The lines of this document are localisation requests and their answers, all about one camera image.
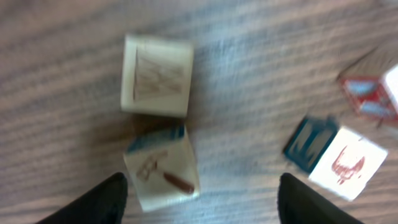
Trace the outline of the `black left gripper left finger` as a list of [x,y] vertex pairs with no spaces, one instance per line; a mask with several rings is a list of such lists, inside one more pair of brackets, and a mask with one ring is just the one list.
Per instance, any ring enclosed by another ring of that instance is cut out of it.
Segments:
[[117,172],[39,223],[121,224],[127,193],[127,178]]

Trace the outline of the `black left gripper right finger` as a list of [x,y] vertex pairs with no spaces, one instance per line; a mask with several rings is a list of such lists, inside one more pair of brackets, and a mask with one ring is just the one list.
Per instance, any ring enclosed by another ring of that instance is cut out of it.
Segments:
[[277,209],[281,224],[363,224],[290,173],[280,177]]

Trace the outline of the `acorn picture block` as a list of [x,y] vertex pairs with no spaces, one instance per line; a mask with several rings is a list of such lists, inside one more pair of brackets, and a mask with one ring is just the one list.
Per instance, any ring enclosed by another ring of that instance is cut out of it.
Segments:
[[353,201],[386,160],[388,151],[331,117],[306,116],[284,154],[310,181]]

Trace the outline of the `hammer picture block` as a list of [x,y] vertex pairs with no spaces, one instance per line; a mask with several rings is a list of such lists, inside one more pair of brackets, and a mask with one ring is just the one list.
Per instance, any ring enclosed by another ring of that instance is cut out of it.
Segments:
[[123,158],[143,212],[200,195],[195,153],[184,125],[138,136]]

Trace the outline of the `white W letter block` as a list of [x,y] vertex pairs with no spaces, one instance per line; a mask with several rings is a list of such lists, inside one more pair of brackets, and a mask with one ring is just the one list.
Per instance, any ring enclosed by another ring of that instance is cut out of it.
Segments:
[[191,42],[127,35],[121,109],[131,113],[186,117],[193,58]]

